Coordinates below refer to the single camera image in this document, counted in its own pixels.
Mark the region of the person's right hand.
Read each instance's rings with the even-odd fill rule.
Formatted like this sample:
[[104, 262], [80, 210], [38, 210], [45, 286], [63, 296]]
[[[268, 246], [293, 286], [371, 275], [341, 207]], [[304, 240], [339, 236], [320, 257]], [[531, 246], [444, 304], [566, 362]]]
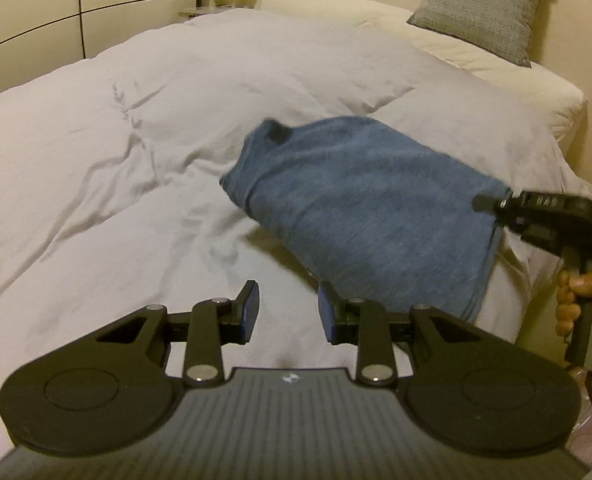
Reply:
[[592, 299], [592, 272], [573, 276], [567, 270], [558, 274], [556, 325], [558, 336], [566, 337], [581, 315], [581, 301]]

